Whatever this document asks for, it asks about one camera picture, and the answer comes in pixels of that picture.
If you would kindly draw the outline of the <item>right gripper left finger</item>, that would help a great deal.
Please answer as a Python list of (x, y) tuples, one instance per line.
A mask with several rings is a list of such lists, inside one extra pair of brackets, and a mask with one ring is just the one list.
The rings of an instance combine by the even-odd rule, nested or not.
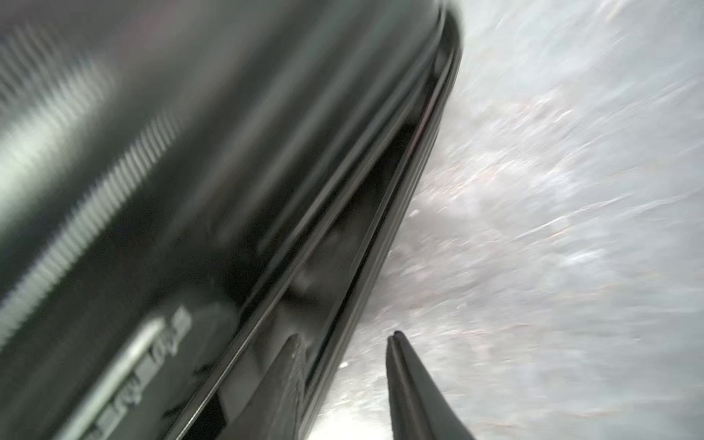
[(220, 439), (297, 439), (304, 406), (305, 349), (289, 337), (265, 372), (246, 360), (218, 391), (225, 414)]

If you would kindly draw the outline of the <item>black hard-shell suitcase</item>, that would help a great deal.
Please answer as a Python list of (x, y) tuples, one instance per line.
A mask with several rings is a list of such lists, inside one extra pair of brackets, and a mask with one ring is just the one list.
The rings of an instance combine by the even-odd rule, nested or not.
[(306, 438), (436, 141), (445, 1), (5, 1), (1, 436), (220, 439), (305, 349)]

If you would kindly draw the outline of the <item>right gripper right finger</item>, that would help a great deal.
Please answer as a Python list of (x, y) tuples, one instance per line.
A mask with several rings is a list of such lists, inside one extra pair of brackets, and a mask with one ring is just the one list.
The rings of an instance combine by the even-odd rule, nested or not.
[(403, 332), (388, 337), (385, 362), (395, 439), (474, 439)]

